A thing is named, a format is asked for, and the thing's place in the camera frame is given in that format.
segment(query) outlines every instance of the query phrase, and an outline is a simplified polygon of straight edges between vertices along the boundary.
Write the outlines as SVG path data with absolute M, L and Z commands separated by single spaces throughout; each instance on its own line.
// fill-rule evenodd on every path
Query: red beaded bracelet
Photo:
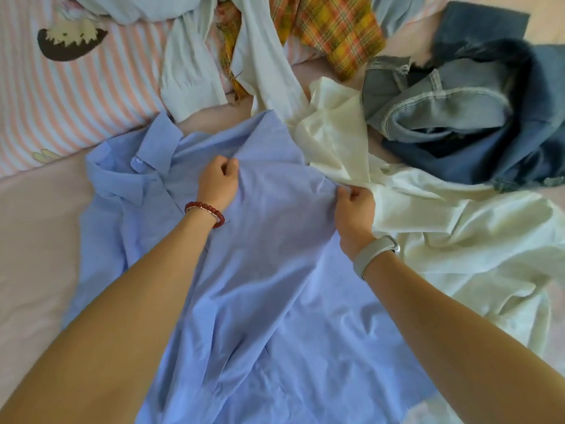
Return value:
M 214 225 L 213 229 L 217 229 L 225 223 L 225 217 L 222 213 L 220 213 L 216 208 L 205 204 L 204 202 L 189 202 L 184 207 L 184 213 L 188 213 L 188 210 L 191 208 L 201 208 L 204 211 L 207 211 L 214 217 L 216 217 L 217 223 Z

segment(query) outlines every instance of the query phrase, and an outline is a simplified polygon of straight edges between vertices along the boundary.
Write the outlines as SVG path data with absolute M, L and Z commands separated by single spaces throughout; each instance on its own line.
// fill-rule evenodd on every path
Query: gray wristband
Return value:
M 363 278 L 363 273 L 369 263 L 371 263 L 371 260 L 385 251 L 394 251 L 395 253 L 400 251 L 400 245 L 390 235 L 385 235 L 376 239 L 359 252 L 353 261 L 353 270 L 357 276 L 362 280 L 365 280 L 365 278 Z

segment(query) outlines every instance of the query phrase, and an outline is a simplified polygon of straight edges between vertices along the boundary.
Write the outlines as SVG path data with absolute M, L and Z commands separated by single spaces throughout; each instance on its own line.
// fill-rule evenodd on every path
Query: shirt collar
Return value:
M 110 140 L 124 139 L 130 134 L 144 135 L 135 157 L 130 161 L 135 169 L 135 161 L 143 161 L 161 175 L 166 175 L 171 168 L 172 156 L 182 138 L 182 132 L 165 113 L 159 114 L 145 129 L 129 132 Z M 119 142 L 108 141 L 98 145 L 87 155 L 87 174 L 97 192 L 108 192 L 140 206 L 144 198 L 144 181 L 147 175 L 112 171 L 106 166 L 116 158 L 112 147 Z

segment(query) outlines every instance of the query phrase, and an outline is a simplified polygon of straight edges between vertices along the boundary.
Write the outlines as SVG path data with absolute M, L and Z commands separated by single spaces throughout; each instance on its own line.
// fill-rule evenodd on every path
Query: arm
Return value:
M 201 175 L 197 199 L 224 211 L 237 171 L 236 159 L 218 156 Z M 209 213 L 190 210 L 61 332 L 8 399 L 0 422 L 132 423 L 214 223 Z
M 353 260 L 374 240 L 370 191 L 338 191 L 335 223 Z M 565 379 L 521 343 L 440 292 L 392 251 L 364 277 L 434 384 L 467 424 L 562 423 Z

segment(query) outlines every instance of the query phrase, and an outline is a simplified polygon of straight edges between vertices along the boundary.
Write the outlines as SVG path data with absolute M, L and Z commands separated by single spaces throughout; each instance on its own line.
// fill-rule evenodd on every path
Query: plaid shirt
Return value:
M 269 4 L 281 44 L 294 33 L 303 44 L 325 53 L 341 80 L 350 78 L 385 46 L 371 0 L 269 0 Z M 218 4 L 216 26 L 224 36 L 220 63 L 236 98 L 241 98 L 247 92 L 231 71 L 241 12 L 230 0 Z

